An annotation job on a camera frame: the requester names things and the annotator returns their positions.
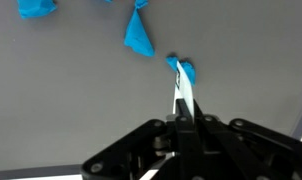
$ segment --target screw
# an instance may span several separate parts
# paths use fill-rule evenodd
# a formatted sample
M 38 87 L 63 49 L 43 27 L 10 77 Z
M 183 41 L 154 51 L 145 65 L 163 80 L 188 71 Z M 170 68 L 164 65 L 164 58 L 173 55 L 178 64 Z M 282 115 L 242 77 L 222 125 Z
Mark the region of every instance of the screw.
M 243 136 L 241 136 L 241 135 L 238 136 L 238 139 L 239 139 L 240 141 L 243 141 L 243 140 L 244 140 Z
M 235 124 L 236 124 L 237 126 L 243 126 L 243 122 L 240 121 L 240 120 L 235 121 Z
M 265 176 L 258 176 L 257 180 L 270 180 L 270 178 L 265 177 Z
M 156 127 L 162 126 L 162 123 L 160 121 L 157 121 L 154 123 L 154 126 L 156 126 Z
M 204 180 L 204 178 L 201 176 L 194 176 L 192 180 Z
M 91 172 L 97 173 L 97 172 L 101 171 L 102 168 L 103 168 L 102 163 L 93 164 L 93 165 L 91 166 Z
M 186 118 L 186 117 L 181 117 L 180 118 L 180 121 L 186 121 L 186 120 L 188 120 L 188 118 Z
M 212 117 L 210 117 L 210 116 L 207 116 L 207 117 L 205 117 L 204 118 L 206 121 L 212 121 Z

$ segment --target gray surface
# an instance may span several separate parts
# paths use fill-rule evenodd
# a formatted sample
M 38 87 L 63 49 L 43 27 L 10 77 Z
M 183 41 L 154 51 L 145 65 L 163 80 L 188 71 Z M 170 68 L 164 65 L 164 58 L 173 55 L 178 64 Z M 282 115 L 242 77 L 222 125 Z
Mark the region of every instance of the gray surface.
M 28 168 L 22 170 L 0 171 L 0 180 L 78 175 L 80 172 L 80 168 L 81 168 L 80 165 L 63 165 L 63 166 L 50 166 L 50 167 L 40 167 L 40 168 Z
M 171 113 L 172 51 L 192 58 L 194 93 L 225 122 L 291 134 L 302 112 L 302 1 L 151 1 L 142 19 L 157 54 L 124 47 L 133 1 L 60 0 L 22 20 L 0 0 L 0 170 L 78 164 Z

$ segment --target blue cloth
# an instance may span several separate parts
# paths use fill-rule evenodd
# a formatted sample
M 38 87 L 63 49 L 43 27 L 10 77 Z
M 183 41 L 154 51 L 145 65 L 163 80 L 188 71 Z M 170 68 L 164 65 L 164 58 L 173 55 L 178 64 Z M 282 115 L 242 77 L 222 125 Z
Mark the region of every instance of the blue cloth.
M 151 57 L 155 54 L 148 35 L 144 30 L 137 8 L 134 9 L 127 27 L 124 45 L 130 46 L 134 52 L 145 56 Z
M 173 56 L 173 57 L 167 57 L 166 61 L 169 64 L 169 66 L 173 69 L 173 71 L 177 72 L 177 70 L 178 70 L 177 62 L 179 61 L 179 59 L 177 57 Z
M 18 0 L 18 4 L 23 19 L 45 16 L 57 9 L 52 0 Z
M 135 0 L 135 7 L 140 9 L 148 5 L 148 0 Z
M 179 61 L 179 59 L 175 56 L 172 56 L 172 57 L 167 57 L 166 61 L 169 64 L 169 66 L 173 69 L 173 71 L 177 72 L 177 70 L 178 70 L 177 62 Z M 195 85 L 195 70 L 194 70 L 193 66 L 186 61 L 181 62 L 181 66 L 184 69 L 185 73 L 187 74 L 192 86 L 194 86 Z
M 185 73 L 187 74 L 192 86 L 195 85 L 195 70 L 193 66 L 188 62 L 181 63 L 182 68 L 184 69 Z

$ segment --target blue crumpled fabric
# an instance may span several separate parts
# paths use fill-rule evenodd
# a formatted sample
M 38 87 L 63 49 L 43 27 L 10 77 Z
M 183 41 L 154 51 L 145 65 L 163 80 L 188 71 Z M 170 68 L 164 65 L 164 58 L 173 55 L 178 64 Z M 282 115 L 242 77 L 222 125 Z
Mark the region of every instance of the blue crumpled fabric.
M 151 57 L 155 54 L 148 35 L 144 30 L 137 8 L 134 9 L 127 27 L 124 45 L 130 46 L 134 52 L 145 56 Z
M 169 66 L 173 69 L 173 71 L 177 72 L 177 70 L 178 70 L 177 62 L 179 61 L 179 59 L 177 57 L 173 56 L 173 57 L 167 57 L 166 61 L 169 64 Z
M 172 57 L 167 57 L 166 61 L 169 64 L 169 66 L 173 69 L 173 71 L 177 72 L 177 70 L 178 70 L 177 62 L 179 61 L 179 59 L 175 56 L 172 56 Z M 181 66 L 184 69 L 185 73 L 187 74 L 192 86 L 194 86 L 196 76 L 195 76 L 195 70 L 194 70 L 193 66 L 187 61 L 181 62 Z
M 23 19 L 45 16 L 57 9 L 52 0 L 18 0 L 18 4 Z
M 144 6 L 148 5 L 148 0 L 135 0 L 134 5 L 138 9 L 143 8 Z

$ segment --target black plastic part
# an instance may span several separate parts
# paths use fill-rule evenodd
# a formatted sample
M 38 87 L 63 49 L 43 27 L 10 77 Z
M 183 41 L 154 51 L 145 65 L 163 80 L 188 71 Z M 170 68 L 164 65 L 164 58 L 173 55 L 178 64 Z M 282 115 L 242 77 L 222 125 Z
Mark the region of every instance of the black plastic part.
M 174 152 L 152 179 L 302 180 L 300 141 L 244 119 L 225 125 L 195 101 L 194 119 L 183 99 L 176 105 L 175 121 L 150 120 L 85 162 L 83 179 L 137 180 Z
M 118 140 L 99 154 L 93 156 L 82 166 L 85 180 L 129 180 L 139 179 L 158 157 L 152 148 L 155 136 L 165 132 L 165 123 L 150 120 Z M 92 166 L 100 164 L 99 171 L 92 172 Z

